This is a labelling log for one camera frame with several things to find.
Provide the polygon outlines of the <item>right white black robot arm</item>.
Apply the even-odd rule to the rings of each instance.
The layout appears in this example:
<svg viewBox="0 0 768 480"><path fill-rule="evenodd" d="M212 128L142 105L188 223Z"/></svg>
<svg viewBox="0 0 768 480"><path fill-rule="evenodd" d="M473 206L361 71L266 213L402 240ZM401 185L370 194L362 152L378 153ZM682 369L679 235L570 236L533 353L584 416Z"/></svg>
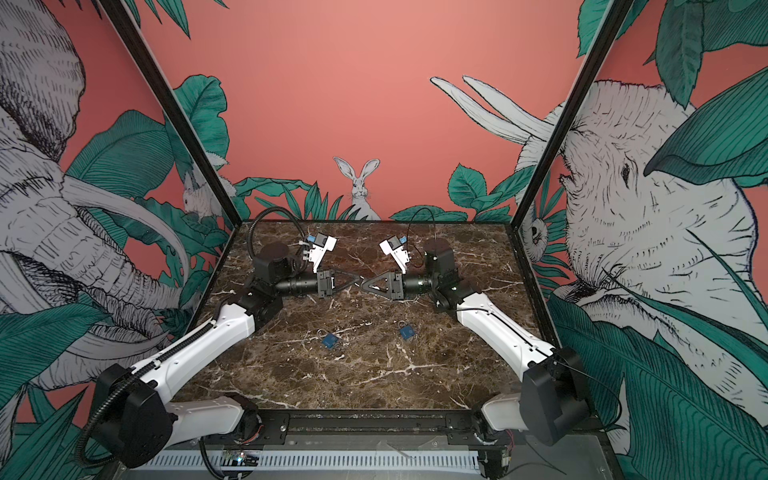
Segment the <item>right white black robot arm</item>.
<svg viewBox="0 0 768 480"><path fill-rule="evenodd" d="M485 341L521 382L520 391L485 401L475 414L478 439L487 442L506 430L527 431L552 446L591 416L583 362L571 348L556 348L529 333L463 277L454 251L443 238L424 245L423 270L409 272L407 238L379 244L396 271L366 280L362 290L391 301L427 295L435 309L449 314Z"/></svg>

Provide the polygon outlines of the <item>blue padlock front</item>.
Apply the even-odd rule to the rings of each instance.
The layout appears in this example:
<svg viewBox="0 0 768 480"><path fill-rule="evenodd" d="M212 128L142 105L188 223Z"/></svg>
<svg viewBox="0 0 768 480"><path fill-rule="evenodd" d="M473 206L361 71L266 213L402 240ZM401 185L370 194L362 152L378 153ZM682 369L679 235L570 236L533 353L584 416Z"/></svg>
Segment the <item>blue padlock front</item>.
<svg viewBox="0 0 768 480"><path fill-rule="evenodd" d="M328 350L333 349L339 341L339 337L332 333L328 333L322 338L322 344Z"/></svg>

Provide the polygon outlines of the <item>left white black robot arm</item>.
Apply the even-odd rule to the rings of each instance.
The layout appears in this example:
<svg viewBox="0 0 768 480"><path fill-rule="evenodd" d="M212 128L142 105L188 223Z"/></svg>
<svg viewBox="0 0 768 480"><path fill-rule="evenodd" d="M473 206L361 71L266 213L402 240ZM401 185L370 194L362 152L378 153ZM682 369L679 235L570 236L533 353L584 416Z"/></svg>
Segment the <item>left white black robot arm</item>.
<svg viewBox="0 0 768 480"><path fill-rule="evenodd" d="M219 303L211 319L159 353L129 368L114 364L98 377L89 419L74 446L80 466L119 461L135 468L173 444L230 433L244 414L260 420L257 407L244 398L224 396L188 405L173 398L200 370L276 317L284 298L326 298L342 291L336 271L320 267L336 238L304 229L298 233L296 249L273 242L256 251L248 239L251 273Z"/></svg>

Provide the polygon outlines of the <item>blue padlock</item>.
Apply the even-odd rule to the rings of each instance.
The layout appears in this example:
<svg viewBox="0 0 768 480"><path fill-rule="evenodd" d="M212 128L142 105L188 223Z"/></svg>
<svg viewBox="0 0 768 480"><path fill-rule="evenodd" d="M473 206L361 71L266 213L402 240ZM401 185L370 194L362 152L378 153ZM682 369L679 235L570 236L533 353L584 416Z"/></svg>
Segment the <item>blue padlock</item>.
<svg viewBox="0 0 768 480"><path fill-rule="evenodd" d="M416 331L411 325L403 325L399 328L399 334L404 341L409 341L416 336Z"/></svg>
<svg viewBox="0 0 768 480"><path fill-rule="evenodd" d="M339 341L339 337L332 333L328 333L322 338L322 344L328 350L333 349Z"/></svg>

